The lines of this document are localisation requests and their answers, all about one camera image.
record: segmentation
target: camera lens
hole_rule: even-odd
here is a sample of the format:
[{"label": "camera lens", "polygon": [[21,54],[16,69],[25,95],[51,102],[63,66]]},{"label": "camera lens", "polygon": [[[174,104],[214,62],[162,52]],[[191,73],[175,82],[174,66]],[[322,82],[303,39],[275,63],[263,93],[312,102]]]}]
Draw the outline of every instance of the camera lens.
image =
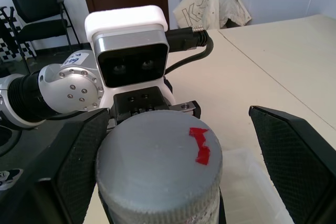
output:
[{"label": "camera lens", "polygon": [[143,70],[151,70],[154,67],[154,61],[153,60],[147,60],[142,64]]},{"label": "camera lens", "polygon": [[117,65],[113,67],[113,72],[115,74],[123,74],[126,71],[126,66],[125,65]]}]

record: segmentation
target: transparent plastic box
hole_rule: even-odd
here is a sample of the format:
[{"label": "transparent plastic box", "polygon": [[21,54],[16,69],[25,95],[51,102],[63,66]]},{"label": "transparent plastic box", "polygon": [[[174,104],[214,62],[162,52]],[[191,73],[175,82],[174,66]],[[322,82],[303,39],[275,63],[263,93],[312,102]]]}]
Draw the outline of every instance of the transparent plastic box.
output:
[{"label": "transparent plastic box", "polygon": [[220,184],[227,224],[293,224],[268,175],[249,150],[223,152]]}]

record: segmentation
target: black chair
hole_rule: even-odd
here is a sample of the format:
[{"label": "black chair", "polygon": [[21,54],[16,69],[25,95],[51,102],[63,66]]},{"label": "black chair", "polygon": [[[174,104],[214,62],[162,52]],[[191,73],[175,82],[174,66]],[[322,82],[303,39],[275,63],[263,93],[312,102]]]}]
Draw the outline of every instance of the black chair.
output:
[{"label": "black chair", "polygon": [[[26,59],[24,57],[20,43],[26,41],[33,41],[38,39],[46,39],[51,37],[57,37],[66,35],[69,43],[69,49],[72,52],[71,42],[67,28],[72,28],[73,33],[77,39],[77,43],[80,46],[76,31],[72,25],[70,16],[65,7],[64,0],[12,0],[18,15],[23,19],[25,23],[36,22],[45,18],[60,15],[61,19],[49,20],[44,22],[32,23],[23,27],[18,32],[14,26],[14,8],[11,7],[10,26],[14,32],[15,40],[18,44],[18,49],[23,58],[26,68],[29,71]],[[64,19],[63,13],[66,13],[68,21]]]}]

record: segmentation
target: metal screw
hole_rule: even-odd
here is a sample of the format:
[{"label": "metal screw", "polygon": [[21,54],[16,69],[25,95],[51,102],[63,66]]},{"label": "metal screw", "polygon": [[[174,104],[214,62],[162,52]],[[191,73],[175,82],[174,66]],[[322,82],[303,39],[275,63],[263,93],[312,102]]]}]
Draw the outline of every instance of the metal screw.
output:
[{"label": "metal screw", "polygon": [[184,110],[186,110],[186,109],[189,109],[190,106],[189,106],[189,104],[184,103],[184,104],[181,105],[181,108],[183,108]]}]

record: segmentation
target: checkered pattern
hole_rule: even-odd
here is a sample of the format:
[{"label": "checkered pattern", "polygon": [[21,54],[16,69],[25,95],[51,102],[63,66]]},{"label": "checkered pattern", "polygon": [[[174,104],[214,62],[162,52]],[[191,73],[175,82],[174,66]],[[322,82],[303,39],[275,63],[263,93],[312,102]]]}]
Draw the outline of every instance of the checkered pattern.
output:
[{"label": "checkered pattern", "polygon": [[[5,23],[5,26],[9,30],[10,34],[14,36],[14,33],[8,21],[3,16],[1,16],[0,18]],[[14,17],[14,26],[17,31],[21,31],[22,24],[15,17]],[[35,50],[33,49],[31,42],[25,42],[24,44],[21,44],[21,47],[22,47],[23,53],[25,54],[26,59],[32,57],[32,55],[36,56]],[[16,53],[16,54],[12,53],[12,51],[10,51],[9,48],[7,47],[6,43],[2,40],[2,38],[0,38],[0,58],[3,62],[12,61],[12,60],[21,60],[21,55],[20,53]]]}]

